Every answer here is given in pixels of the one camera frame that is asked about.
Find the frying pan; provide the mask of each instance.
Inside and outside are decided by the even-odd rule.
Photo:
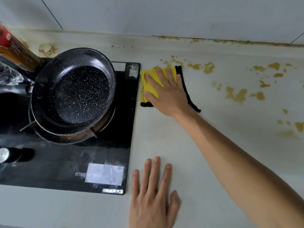
[[[115,71],[105,55],[89,48],[67,50],[53,58],[36,77],[32,114],[49,133],[77,134],[104,116],[115,89]]]

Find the gas stove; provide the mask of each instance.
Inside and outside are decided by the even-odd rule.
[[[0,94],[0,148],[31,150],[30,159],[0,164],[0,184],[124,195],[135,117],[139,63],[112,62],[116,73],[115,112],[96,137],[75,144],[55,144],[29,122],[29,98]]]

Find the white countertop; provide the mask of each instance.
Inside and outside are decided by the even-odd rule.
[[[200,115],[304,196],[304,134],[294,125],[304,121],[303,48],[71,32],[16,30],[13,33],[20,33],[30,49],[40,56],[38,47],[43,42],[54,42],[57,53],[91,47],[111,61],[139,62],[142,70],[157,65],[165,67],[166,61],[177,65],[172,61],[174,56],[184,65],[185,84],[192,102],[202,110]],[[215,68],[205,74],[204,69],[188,67],[188,62],[203,66],[212,62]],[[280,63],[278,71],[267,68],[274,62]],[[267,69],[260,72],[253,66]],[[275,73],[283,73],[284,77],[274,78]],[[260,80],[271,86],[261,88]],[[234,96],[247,89],[243,104],[225,98],[227,86],[234,88]],[[260,91],[264,101],[249,96]],[[146,158],[160,156],[161,171],[166,163],[172,163],[170,192],[177,190],[182,201],[176,228],[253,227],[218,183],[181,126],[154,108],[141,107],[139,95],[140,92],[129,174],[134,169],[141,173]],[[124,196],[117,196],[0,185],[0,224],[28,228],[125,228],[130,178],[128,189]]]

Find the right hand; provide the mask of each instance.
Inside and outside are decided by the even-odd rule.
[[[146,80],[154,87],[159,96],[157,99],[152,93],[145,91],[143,93],[145,98],[161,113],[175,119],[178,115],[189,111],[190,106],[188,105],[180,74],[176,77],[176,83],[170,68],[166,69],[168,79],[160,67],[156,68],[156,73],[164,87],[158,84],[148,73],[145,73]]]

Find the left hand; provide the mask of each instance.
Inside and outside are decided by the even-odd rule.
[[[147,159],[139,190],[139,171],[132,176],[132,198],[129,213],[129,228],[172,228],[180,207],[176,191],[170,196],[170,205],[166,211],[166,200],[172,175],[172,165],[166,164],[164,175],[156,192],[161,159],[155,157],[151,169],[151,160]]]

